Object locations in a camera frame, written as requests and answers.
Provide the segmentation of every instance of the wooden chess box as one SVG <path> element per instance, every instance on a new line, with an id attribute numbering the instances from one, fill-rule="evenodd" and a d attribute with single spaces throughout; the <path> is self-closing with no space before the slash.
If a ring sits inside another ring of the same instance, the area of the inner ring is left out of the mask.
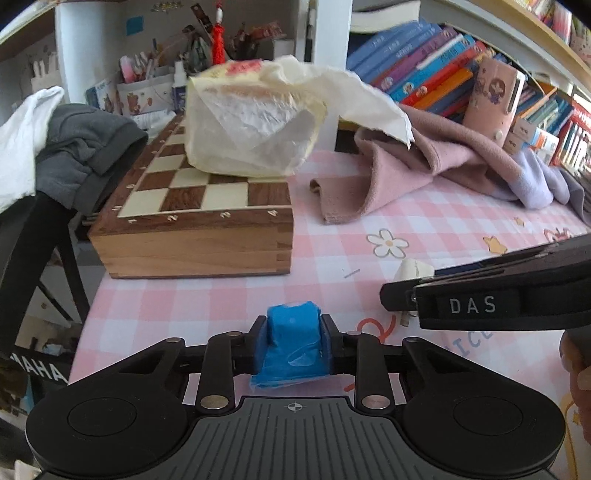
<path id="1" fill-rule="evenodd" d="M 89 237 L 113 278 L 286 274 L 288 185 L 192 167 L 178 116 L 134 163 Z"/>

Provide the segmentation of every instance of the pink checkered tablecloth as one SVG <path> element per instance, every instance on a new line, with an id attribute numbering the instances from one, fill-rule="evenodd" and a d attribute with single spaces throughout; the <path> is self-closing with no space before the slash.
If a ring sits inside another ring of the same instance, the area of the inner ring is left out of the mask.
<path id="1" fill-rule="evenodd" d="M 558 355 L 561 332 L 435 332 L 419 329 L 416 321 L 403 327 L 382 308 L 378 293 L 394 278 L 403 256 L 448 267 L 586 233 L 574 212 L 556 202 L 544 210 L 525 210 L 437 178 L 357 222 L 324 225 L 309 181 L 358 171 L 354 161 L 335 163 L 318 152 L 290 179 L 295 231 L 289 275 L 182 280 L 113 280 L 105 275 L 70 380 L 170 336 L 183 337 L 188 345 L 204 344 L 217 333 L 248 330 L 271 305 L 311 300 L 332 315 L 341 331 L 363 329 L 392 344 L 421 336 L 557 403 L 564 401 L 568 376 Z M 195 398 L 198 375 L 193 377 L 186 403 Z M 403 402 L 395 375 L 392 380 L 397 401 Z M 342 395 L 350 392 L 350 383 L 351 377 L 330 377 L 264 394 Z M 253 393 L 261 392 L 250 390 L 247 378 L 236 379 L 238 397 Z M 576 480 L 564 452 L 553 470 L 561 479 Z"/>

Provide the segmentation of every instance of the red tassel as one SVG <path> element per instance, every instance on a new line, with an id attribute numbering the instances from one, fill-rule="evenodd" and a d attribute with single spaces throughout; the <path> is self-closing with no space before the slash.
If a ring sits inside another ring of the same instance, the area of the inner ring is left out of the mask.
<path id="1" fill-rule="evenodd" d="M 220 65 L 222 63 L 226 63 L 226 55 L 225 55 L 225 49 L 224 49 L 224 44 L 223 44 L 223 27 L 219 23 L 217 23 L 213 27 L 212 37 L 213 37 L 213 46 L 212 46 L 213 64 Z"/>

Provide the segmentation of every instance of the metal pin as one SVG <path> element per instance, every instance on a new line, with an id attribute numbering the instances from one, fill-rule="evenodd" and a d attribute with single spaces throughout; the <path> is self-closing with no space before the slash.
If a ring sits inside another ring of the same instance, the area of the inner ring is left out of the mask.
<path id="1" fill-rule="evenodd" d="M 201 406 L 208 410 L 220 410 L 228 406 L 230 401 L 222 395 L 208 395 L 201 399 Z"/>
<path id="2" fill-rule="evenodd" d="M 383 410 L 390 405 L 390 400 L 383 395 L 368 395 L 361 401 L 361 404 L 371 410 Z"/>

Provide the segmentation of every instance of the small bottle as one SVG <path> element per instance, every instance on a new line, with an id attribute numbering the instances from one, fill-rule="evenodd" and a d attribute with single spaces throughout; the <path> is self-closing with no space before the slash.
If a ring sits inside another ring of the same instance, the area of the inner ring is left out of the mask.
<path id="1" fill-rule="evenodd" d="M 174 62 L 174 83 L 173 83 L 173 107 L 179 112 L 185 111 L 185 100 L 187 95 L 187 73 L 183 68 L 183 61 Z"/>

